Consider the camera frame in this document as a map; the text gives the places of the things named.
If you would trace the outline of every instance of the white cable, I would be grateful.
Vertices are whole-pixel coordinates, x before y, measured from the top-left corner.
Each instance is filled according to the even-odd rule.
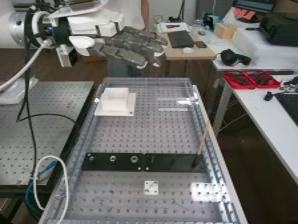
[[[21,77],[21,75],[25,73],[25,71],[27,70],[27,68],[33,64],[33,62],[34,62],[37,56],[39,55],[39,52],[41,52],[42,49],[43,49],[43,47],[39,46],[38,50],[35,51],[35,53],[34,53],[33,57],[30,58],[29,62],[26,63],[26,65],[17,72],[17,74],[0,86],[0,91],[3,90]]]
[[[62,165],[66,199],[65,199],[65,205],[63,205],[62,214],[61,214],[61,217],[59,217],[58,222],[57,222],[57,224],[59,224],[62,222],[62,220],[63,220],[63,217],[65,217],[65,214],[66,214],[66,211],[67,211],[67,204],[69,204],[67,171],[66,171],[66,166],[65,166],[63,161],[58,157],[51,156],[51,155],[47,155],[47,156],[42,157],[41,160],[38,161],[37,165],[35,165],[35,169],[34,169],[34,179],[33,179],[34,201],[35,201],[35,204],[37,204],[38,208],[41,210],[43,210],[43,207],[39,204],[39,200],[38,200],[38,196],[37,196],[35,180],[37,180],[37,174],[38,174],[38,167],[39,167],[41,162],[45,159],[55,159],[61,163],[61,165]]]

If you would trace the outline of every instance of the screw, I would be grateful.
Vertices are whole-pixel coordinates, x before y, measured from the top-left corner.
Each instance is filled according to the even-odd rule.
[[[136,157],[136,156],[131,156],[131,157],[130,157],[130,162],[131,162],[133,164],[135,164],[135,163],[138,162],[138,157]]]
[[[114,163],[114,162],[115,162],[115,159],[117,159],[117,157],[115,157],[115,156],[110,156],[110,157],[109,157],[109,161],[110,161],[111,163]]]

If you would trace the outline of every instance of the metal table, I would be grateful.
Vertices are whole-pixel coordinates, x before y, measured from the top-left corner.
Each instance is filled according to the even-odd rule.
[[[93,82],[38,82],[29,93],[31,115],[55,113],[77,121],[91,86]],[[5,197],[9,192],[23,192],[31,171],[31,139],[27,121],[15,123],[18,110],[19,105],[0,106],[0,192]],[[37,158],[59,156],[74,124],[53,116],[34,117],[31,123]]]
[[[203,147],[204,172],[82,171],[89,153],[195,154],[207,120],[188,79],[105,79],[106,87],[136,93],[134,117],[94,117],[90,107],[67,160],[70,203],[63,224],[247,223],[210,130]],[[143,194],[143,182],[158,181],[158,195]],[[195,183],[198,200],[191,199]],[[65,200],[55,187],[39,224],[54,224]]]

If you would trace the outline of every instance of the keyboard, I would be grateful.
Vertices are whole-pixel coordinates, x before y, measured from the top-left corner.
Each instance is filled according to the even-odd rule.
[[[186,31],[176,31],[167,34],[172,48],[192,47],[194,41]]]
[[[280,105],[298,126],[298,94],[276,94]]]

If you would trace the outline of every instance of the black object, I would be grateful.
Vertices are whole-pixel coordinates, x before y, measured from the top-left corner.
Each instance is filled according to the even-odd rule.
[[[284,82],[283,83],[284,86],[288,86],[288,85],[298,85],[298,76],[288,82]]]
[[[184,11],[184,0],[182,0],[178,17],[176,18],[174,18],[171,16],[168,17],[168,21],[171,23],[179,23],[183,21],[183,11]]]
[[[192,47],[194,41],[186,31],[178,31],[167,34],[172,48]]]
[[[264,101],[270,101],[270,100],[272,99],[272,97],[274,97],[272,93],[271,93],[271,92],[267,92],[267,94],[266,94],[263,100],[264,100]]]
[[[207,47],[207,45],[202,41],[195,41],[194,43],[195,43],[195,46],[198,48],[206,48]]]
[[[244,30],[254,31],[258,30],[258,28],[247,27]]]
[[[234,0],[232,6],[240,9],[255,11],[263,15],[275,8],[276,0]]]
[[[298,94],[275,94],[287,114],[298,126]]]
[[[65,44],[69,47],[71,46],[71,42],[69,41],[69,36],[71,36],[71,34],[66,18],[58,19],[58,26],[51,28],[51,33],[58,45]]]
[[[211,18],[212,13],[206,13],[202,18],[202,26],[210,30],[214,30],[214,23]]]
[[[194,154],[146,154],[144,167],[148,172],[206,172],[202,155]]]
[[[87,153],[82,163],[86,171],[142,171],[140,153]]]
[[[156,153],[87,153],[81,169],[125,172],[206,172],[200,155]]]
[[[298,15],[268,13],[259,26],[268,43],[298,47]]]
[[[251,62],[250,57],[240,54],[235,54],[230,49],[220,52],[220,60],[227,66],[234,66],[236,63],[248,65]]]

